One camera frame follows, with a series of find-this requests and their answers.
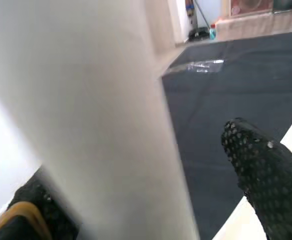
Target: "tan strap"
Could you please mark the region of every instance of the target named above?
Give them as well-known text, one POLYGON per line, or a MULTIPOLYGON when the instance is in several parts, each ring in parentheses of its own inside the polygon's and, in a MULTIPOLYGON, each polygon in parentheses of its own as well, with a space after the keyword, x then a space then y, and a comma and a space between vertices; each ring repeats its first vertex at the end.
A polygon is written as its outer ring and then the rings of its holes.
POLYGON ((40 211, 34 204, 27 201, 15 203, 0 216, 0 229, 16 216, 25 217, 42 240, 52 240, 48 226, 40 211))

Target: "dark gray carpet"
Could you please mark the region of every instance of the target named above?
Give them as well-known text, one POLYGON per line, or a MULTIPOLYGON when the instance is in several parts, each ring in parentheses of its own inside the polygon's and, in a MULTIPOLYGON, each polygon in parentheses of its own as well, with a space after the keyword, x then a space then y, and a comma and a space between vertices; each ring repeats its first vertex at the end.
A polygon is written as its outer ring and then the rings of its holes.
POLYGON ((171 67, 224 59, 220 72, 163 77, 202 240, 211 240, 243 194, 221 146, 242 117, 278 140, 292 124, 292 33, 187 48, 171 67))

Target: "white pillar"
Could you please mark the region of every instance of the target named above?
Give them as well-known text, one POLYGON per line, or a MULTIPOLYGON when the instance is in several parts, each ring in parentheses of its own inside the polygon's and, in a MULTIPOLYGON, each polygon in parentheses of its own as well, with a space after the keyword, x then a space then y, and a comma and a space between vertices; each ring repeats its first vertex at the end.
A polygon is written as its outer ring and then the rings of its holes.
POLYGON ((0 100, 98 240, 198 239, 150 45, 142 0, 0 0, 0 100))

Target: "red object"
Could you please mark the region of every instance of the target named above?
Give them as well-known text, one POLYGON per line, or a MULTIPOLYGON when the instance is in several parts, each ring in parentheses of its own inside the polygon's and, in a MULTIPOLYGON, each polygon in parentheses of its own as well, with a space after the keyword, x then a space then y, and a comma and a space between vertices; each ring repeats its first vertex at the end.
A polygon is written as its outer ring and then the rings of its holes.
POLYGON ((230 16, 270 11, 274 0, 230 0, 230 16))

